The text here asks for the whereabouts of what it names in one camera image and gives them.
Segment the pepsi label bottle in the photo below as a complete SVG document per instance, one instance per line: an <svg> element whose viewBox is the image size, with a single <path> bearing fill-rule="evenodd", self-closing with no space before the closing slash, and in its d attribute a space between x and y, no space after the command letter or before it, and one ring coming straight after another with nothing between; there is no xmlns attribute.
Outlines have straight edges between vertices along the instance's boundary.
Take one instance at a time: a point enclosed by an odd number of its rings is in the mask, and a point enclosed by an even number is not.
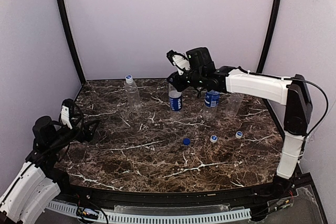
<svg viewBox="0 0 336 224"><path fill-rule="evenodd" d="M183 95L169 83L168 97L170 102L170 113L172 119L178 119L183 112Z"/></svg>

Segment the blue label water bottle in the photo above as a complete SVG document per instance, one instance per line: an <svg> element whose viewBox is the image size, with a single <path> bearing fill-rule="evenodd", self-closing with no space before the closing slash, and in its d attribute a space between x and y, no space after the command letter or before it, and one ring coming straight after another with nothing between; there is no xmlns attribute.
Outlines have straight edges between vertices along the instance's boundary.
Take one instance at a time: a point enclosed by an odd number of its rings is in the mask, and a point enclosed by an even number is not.
<svg viewBox="0 0 336 224"><path fill-rule="evenodd" d="M204 97L203 119L212 121L217 113L220 93L218 91L207 91Z"/></svg>

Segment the clear plastic bottle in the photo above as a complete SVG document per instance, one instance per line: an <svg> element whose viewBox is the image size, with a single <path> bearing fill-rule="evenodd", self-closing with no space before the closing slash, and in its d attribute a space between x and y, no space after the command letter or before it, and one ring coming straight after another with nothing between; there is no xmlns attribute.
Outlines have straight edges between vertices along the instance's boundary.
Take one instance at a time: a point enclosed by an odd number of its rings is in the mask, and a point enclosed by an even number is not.
<svg viewBox="0 0 336 224"><path fill-rule="evenodd" d="M226 106L225 114L228 118L234 118L240 108L244 94L241 93L232 93L228 99Z"/></svg>

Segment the solid blue bottle cap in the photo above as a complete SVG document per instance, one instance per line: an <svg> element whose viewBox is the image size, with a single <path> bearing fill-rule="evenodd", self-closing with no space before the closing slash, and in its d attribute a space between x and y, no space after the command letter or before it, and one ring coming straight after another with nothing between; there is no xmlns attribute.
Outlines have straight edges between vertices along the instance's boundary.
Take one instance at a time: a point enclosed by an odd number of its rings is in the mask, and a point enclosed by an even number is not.
<svg viewBox="0 0 336 224"><path fill-rule="evenodd" d="M190 143L191 143L191 140L189 138L184 138L183 139L183 144L184 145L188 146L188 145L190 145Z"/></svg>

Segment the white blue bottle cap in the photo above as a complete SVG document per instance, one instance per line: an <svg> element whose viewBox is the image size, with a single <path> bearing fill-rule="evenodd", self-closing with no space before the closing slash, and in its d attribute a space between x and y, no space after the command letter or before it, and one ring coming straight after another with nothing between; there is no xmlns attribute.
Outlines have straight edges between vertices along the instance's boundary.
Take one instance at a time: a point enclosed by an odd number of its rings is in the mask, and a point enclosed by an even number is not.
<svg viewBox="0 0 336 224"><path fill-rule="evenodd" d="M243 133L241 131L237 131L235 136L236 136L236 138L242 138Z"/></svg>

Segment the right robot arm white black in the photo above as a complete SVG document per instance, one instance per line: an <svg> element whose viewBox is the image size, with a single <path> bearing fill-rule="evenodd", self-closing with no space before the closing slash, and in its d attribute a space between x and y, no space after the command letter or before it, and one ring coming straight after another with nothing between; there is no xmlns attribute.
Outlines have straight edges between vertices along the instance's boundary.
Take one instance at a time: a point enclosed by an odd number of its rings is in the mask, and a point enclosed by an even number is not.
<svg viewBox="0 0 336 224"><path fill-rule="evenodd" d="M267 76L241 67L216 68L206 47L189 50L185 55L171 50L166 57L177 69L167 80L178 92L192 87L219 93L239 93L285 106L285 140L276 175L283 179L292 177L308 135L312 112L312 102L303 76Z"/></svg>

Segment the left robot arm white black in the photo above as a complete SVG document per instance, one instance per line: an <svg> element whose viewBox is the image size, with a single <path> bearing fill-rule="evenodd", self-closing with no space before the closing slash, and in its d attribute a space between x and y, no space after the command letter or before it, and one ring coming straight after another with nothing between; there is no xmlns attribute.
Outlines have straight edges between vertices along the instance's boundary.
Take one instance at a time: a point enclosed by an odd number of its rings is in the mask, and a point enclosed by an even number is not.
<svg viewBox="0 0 336 224"><path fill-rule="evenodd" d="M99 123L76 119L62 125L49 116L35 122L33 150L1 196L1 223L35 223L55 197L70 193L69 175L55 167L59 152L72 141L90 142Z"/></svg>

